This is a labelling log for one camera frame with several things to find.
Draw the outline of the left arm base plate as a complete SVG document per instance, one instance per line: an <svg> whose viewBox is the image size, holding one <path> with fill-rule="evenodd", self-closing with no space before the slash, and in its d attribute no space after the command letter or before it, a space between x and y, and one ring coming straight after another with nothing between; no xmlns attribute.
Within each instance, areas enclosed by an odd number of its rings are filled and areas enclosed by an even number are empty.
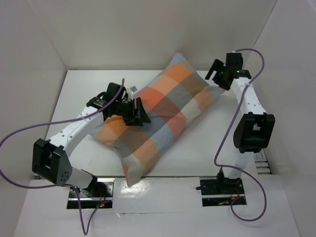
<svg viewBox="0 0 316 237"><path fill-rule="evenodd" d="M112 209L115 178L98 178L97 188L93 193L89 193L86 189L75 186L70 188L67 199L67 209L78 209L80 204L82 209Z"/></svg>

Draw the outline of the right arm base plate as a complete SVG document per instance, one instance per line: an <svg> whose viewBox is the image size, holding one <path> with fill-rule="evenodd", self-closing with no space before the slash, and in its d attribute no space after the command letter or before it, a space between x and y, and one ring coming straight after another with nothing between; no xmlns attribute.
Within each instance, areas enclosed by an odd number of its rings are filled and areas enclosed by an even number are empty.
<svg viewBox="0 0 316 237"><path fill-rule="evenodd" d="M201 193L203 207L247 204L242 180L226 178L222 172L216 178L200 177L196 190Z"/></svg>

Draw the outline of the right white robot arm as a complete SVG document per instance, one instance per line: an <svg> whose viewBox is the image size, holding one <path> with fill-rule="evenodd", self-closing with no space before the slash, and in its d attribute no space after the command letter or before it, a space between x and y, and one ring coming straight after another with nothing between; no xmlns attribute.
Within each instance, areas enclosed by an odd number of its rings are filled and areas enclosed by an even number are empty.
<svg viewBox="0 0 316 237"><path fill-rule="evenodd" d="M214 60L205 79L213 80L226 91L231 90L238 102L235 114L241 114L233 134L238 155L229 165L215 163L220 168L215 187L225 194L240 186L241 173L249 161L268 146L276 119L261 105L252 86L254 78L248 70L243 69L241 50L227 53L225 62Z"/></svg>

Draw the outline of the checkered orange grey pillowcase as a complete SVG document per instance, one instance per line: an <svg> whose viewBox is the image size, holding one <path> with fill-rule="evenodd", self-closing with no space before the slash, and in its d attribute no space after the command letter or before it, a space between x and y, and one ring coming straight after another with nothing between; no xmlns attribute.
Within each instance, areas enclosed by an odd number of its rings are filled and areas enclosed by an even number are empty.
<svg viewBox="0 0 316 237"><path fill-rule="evenodd" d="M168 66L135 94L151 123L127 126L121 117L112 116L90 134L115 150L131 187L222 93L223 89L207 83L181 53L176 53Z"/></svg>

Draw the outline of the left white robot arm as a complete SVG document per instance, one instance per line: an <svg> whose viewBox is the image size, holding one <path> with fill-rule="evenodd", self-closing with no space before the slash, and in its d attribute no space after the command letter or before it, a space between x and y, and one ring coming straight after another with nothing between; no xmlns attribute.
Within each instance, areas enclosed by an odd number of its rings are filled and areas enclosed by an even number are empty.
<svg viewBox="0 0 316 237"><path fill-rule="evenodd" d="M71 166L69 157L76 146L107 118L119 116L127 126L150 123L136 87L110 83L105 92L90 99L80 115L47 140L33 146L32 171L56 186L75 186L86 197L106 194L107 187L87 171Z"/></svg>

